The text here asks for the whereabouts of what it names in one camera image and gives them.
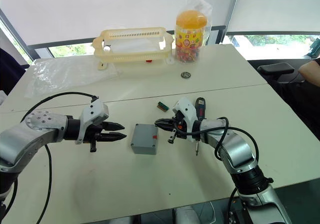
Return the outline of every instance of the clear plastic bag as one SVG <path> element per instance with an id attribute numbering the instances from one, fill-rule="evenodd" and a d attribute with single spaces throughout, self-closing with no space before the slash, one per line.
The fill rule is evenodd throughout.
<path id="1" fill-rule="evenodd" d="M 175 53 L 182 62 L 196 61 L 211 31 L 212 6 L 204 0 L 186 0 L 175 26 Z"/>
<path id="2" fill-rule="evenodd" d="M 93 55 L 72 56 L 35 62 L 25 97 L 60 92 L 72 87 L 88 85 L 120 75 L 113 63 L 98 70 L 99 60 Z"/>

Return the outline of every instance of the person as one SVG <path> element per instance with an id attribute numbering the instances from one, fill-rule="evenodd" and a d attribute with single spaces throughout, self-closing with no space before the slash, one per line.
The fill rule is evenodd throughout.
<path id="1" fill-rule="evenodd" d="M 278 83 L 265 79 L 320 140 L 320 58 L 302 65 L 299 73 L 305 81 Z"/>

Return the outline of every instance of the floor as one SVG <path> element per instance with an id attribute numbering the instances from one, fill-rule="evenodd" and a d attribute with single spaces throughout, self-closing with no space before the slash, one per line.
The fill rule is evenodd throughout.
<path id="1" fill-rule="evenodd" d="M 285 206 L 292 224 L 320 223 L 320 179 L 278 188 L 275 191 Z M 202 224 L 223 224 L 227 204 L 228 199 L 223 199 L 192 207 Z M 233 208 L 240 208 L 240 203 L 233 204 Z M 142 214 L 140 218 L 141 224 L 173 224 L 172 210 Z M 91 224 L 108 223 L 109 221 L 102 221 Z"/>

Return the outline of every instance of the plastic basket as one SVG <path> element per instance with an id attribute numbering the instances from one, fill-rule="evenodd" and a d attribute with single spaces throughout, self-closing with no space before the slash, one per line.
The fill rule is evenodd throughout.
<path id="1" fill-rule="evenodd" d="M 103 41 L 108 43 L 109 40 L 115 39 L 135 39 L 135 38 L 154 38 L 164 37 L 165 48 L 157 51 L 134 52 L 134 53 L 113 53 L 104 51 Z M 108 62 L 130 62 L 143 60 L 166 59 L 172 54 L 173 37 L 166 32 L 163 27 L 155 28 L 129 28 L 129 29 L 108 29 L 101 32 L 98 38 L 93 40 L 94 55 L 98 57 L 102 63 Z"/>

